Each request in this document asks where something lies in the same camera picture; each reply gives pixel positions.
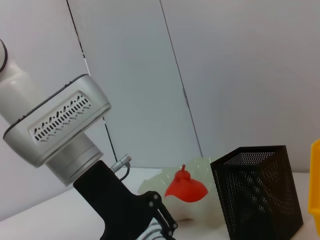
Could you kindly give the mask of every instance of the white wall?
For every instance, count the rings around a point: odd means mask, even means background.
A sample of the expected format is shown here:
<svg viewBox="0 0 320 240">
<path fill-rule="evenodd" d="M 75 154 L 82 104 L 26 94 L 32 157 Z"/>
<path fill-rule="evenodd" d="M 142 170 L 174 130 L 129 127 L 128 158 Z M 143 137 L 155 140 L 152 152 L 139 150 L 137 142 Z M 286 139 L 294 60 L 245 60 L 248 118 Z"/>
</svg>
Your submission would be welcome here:
<svg viewBox="0 0 320 240">
<path fill-rule="evenodd" d="M 320 137 L 320 1 L 162 0 L 203 155 Z"/>
<path fill-rule="evenodd" d="M 1 0 L 0 38 L 47 96 L 87 73 L 65 0 Z M 0 133 L 8 127 L 1 117 Z M 104 159 L 113 162 L 102 121 L 87 135 L 105 153 Z M 3 140 L 0 152 L 0 221 L 66 190 L 46 166 L 27 164 Z"/>
<path fill-rule="evenodd" d="M 136 167 L 200 156 L 158 0 L 69 0 L 91 76 L 107 94 L 117 156 Z"/>
</svg>

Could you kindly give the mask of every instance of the black mesh container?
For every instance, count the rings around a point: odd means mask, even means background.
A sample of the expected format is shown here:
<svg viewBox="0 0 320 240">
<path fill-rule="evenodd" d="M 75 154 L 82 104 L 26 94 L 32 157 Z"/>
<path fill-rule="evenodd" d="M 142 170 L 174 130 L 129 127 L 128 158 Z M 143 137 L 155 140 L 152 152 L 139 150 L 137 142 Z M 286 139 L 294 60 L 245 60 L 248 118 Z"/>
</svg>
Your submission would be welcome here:
<svg viewBox="0 0 320 240">
<path fill-rule="evenodd" d="M 231 240 L 288 240 L 303 225 L 286 146 L 240 147 L 211 169 Z"/>
</svg>

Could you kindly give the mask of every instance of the black mesh pencil holder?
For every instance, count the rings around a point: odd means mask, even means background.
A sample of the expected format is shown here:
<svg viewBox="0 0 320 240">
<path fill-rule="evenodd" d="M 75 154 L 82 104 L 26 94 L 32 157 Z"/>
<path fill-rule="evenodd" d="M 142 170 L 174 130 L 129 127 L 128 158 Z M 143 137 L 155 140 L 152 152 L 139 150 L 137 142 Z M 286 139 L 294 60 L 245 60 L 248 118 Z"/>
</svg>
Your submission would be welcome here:
<svg viewBox="0 0 320 240">
<path fill-rule="evenodd" d="M 286 146 L 240 147 L 211 169 L 231 240 L 288 240 L 302 226 Z"/>
</svg>

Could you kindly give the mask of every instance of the ventilation grille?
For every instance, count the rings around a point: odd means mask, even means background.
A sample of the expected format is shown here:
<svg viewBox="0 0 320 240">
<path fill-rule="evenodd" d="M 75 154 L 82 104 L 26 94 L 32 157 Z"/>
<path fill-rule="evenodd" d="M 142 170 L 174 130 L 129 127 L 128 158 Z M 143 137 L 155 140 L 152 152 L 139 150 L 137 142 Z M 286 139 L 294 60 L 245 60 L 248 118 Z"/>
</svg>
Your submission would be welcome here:
<svg viewBox="0 0 320 240">
<path fill-rule="evenodd" d="M 91 103 L 86 97 L 81 94 L 76 95 L 33 129 L 34 139 L 38 142 L 47 143 L 90 108 Z"/>
</svg>

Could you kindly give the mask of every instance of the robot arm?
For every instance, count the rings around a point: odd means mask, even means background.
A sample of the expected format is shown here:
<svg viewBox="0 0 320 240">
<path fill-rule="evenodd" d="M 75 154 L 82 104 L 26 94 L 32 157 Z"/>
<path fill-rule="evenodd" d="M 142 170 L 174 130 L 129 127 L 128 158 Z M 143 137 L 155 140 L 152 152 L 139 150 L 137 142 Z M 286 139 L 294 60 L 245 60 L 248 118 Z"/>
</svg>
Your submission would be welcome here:
<svg viewBox="0 0 320 240">
<path fill-rule="evenodd" d="M 0 114 L 10 124 L 4 141 L 35 167 L 46 164 L 66 186 L 75 189 L 103 218 L 101 240 L 135 240 L 153 218 L 172 240 L 178 227 L 157 192 L 132 194 L 114 174 L 131 158 L 108 168 L 103 153 L 84 131 L 106 114 L 109 100 L 87 75 L 70 81 L 45 99 L 0 41 Z"/>
</svg>

